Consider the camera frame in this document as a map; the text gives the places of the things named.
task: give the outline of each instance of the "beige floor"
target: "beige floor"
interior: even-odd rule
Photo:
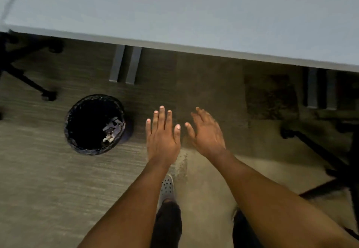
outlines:
[[[333,151],[348,149],[348,136],[313,120],[313,113],[300,105],[300,67],[144,49],[136,85],[128,86],[123,78],[117,84],[107,80],[113,45],[65,42],[62,54],[43,50],[16,63],[44,87],[56,88],[55,102],[42,102],[36,91],[6,73],[1,77],[1,247],[75,247],[145,166],[144,122],[160,105],[172,109],[181,124],[190,120],[196,106],[207,109],[240,160],[294,192],[327,181],[325,164],[315,153],[297,139],[280,137],[281,121],[250,119],[245,75],[288,74],[298,93],[301,119],[291,124],[304,129],[315,125],[322,130],[315,139]],[[76,101],[94,93],[120,99],[135,120],[135,132],[104,155],[82,156],[66,144],[63,121]],[[171,172],[182,209],[180,247],[232,247],[236,203],[221,175],[195,152],[185,133]],[[347,192],[314,203],[340,225],[355,228]]]

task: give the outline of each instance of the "hand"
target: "hand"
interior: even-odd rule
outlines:
[[[151,120],[146,121],[146,144],[148,160],[153,160],[165,166],[172,165],[179,154],[181,126],[176,125],[172,133],[172,111],[167,111],[165,118],[164,107],[159,107],[159,112],[153,113]]]
[[[217,121],[208,112],[199,107],[196,110],[197,113],[191,113],[191,116],[197,127],[197,135],[190,123],[186,122],[185,126],[198,152],[210,159],[225,150],[223,134]]]

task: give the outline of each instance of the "round waste bin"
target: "round waste bin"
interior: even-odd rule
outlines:
[[[132,135],[132,122],[122,103],[107,95],[91,95],[79,100],[67,113],[65,137],[78,153],[105,153]]]

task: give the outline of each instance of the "black pants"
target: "black pants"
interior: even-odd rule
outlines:
[[[177,248],[182,234],[181,210],[175,202],[163,203],[156,215],[151,248]],[[238,211],[233,226],[234,248],[263,248],[243,213]]]

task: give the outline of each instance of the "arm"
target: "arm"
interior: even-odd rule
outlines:
[[[161,183],[179,154],[180,126],[172,133],[172,112],[164,107],[146,121],[148,163],[135,182],[88,232],[78,248],[150,246]]]
[[[200,154],[218,169],[236,202],[266,248],[359,247],[333,220],[289,189],[264,177],[226,150],[212,116],[197,107],[197,134],[186,123]]]

